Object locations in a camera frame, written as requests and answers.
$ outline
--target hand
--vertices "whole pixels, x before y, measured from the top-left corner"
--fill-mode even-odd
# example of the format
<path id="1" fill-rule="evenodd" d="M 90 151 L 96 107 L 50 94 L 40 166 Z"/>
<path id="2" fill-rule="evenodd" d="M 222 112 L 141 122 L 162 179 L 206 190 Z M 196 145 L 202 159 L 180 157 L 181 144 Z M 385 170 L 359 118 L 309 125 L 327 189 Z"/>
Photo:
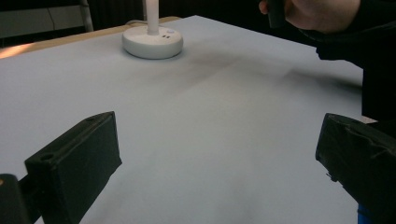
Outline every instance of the hand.
<path id="1" fill-rule="evenodd" d="M 344 31 L 358 13 L 361 0 L 284 0 L 286 21 L 297 28 L 324 34 Z M 259 4 L 267 14 L 266 0 Z"/>

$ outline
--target table surface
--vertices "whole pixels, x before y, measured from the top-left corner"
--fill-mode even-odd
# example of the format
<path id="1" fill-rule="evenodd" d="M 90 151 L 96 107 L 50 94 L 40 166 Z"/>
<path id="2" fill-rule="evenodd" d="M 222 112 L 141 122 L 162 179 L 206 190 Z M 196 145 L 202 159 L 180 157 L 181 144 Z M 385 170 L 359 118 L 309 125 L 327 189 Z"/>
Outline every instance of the table surface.
<path id="1" fill-rule="evenodd" d="M 361 70 L 202 17 L 165 26 L 185 40 L 167 60 L 128 54 L 121 33 L 0 60 L 0 172 L 22 178 L 115 111 L 123 165 L 81 223 L 356 223 L 315 150 L 325 113 L 361 117 Z"/>

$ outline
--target finger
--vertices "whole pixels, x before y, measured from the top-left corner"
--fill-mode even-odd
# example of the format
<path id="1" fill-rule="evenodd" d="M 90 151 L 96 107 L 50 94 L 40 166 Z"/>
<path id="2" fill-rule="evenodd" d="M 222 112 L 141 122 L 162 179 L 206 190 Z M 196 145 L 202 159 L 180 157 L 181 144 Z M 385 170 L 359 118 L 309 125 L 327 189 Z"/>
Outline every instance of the finger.
<path id="1" fill-rule="evenodd" d="M 265 0 L 260 1 L 260 3 L 259 3 L 259 9 L 260 9 L 260 12 L 261 12 L 262 14 L 264 14 L 264 15 L 268 14 L 268 4 L 267 4 L 267 1 L 265 1 Z"/>

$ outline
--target black object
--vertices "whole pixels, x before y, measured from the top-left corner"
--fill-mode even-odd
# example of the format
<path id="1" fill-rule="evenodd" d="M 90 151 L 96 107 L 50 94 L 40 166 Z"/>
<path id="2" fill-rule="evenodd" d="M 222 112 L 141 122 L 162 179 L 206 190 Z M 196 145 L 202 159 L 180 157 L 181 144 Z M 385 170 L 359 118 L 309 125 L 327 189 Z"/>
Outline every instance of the black object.
<path id="1" fill-rule="evenodd" d="M 0 175 L 0 223 L 79 223 L 121 165 L 114 112 L 84 119 L 25 165 L 19 183 Z"/>
<path id="2" fill-rule="evenodd" d="M 285 25 L 285 8 L 283 0 L 267 0 L 268 19 L 271 28 L 280 28 Z"/>
<path id="3" fill-rule="evenodd" d="M 375 223 L 396 223 L 396 120 L 364 124 L 327 114 L 317 160 Z"/>

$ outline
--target white lamp base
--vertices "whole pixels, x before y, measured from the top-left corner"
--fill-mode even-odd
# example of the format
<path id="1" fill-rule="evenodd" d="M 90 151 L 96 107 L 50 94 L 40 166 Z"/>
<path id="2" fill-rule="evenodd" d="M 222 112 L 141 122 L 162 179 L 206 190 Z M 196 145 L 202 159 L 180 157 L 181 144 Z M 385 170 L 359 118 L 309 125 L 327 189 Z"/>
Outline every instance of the white lamp base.
<path id="1" fill-rule="evenodd" d="M 179 32 L 165 27 L 159 27 L 158 35 L 148 35 L 148 27 L 139 26 L 123 33 L 122 45 L 139 58 L 166 59 L 181 52 L 183 37 Z"/>

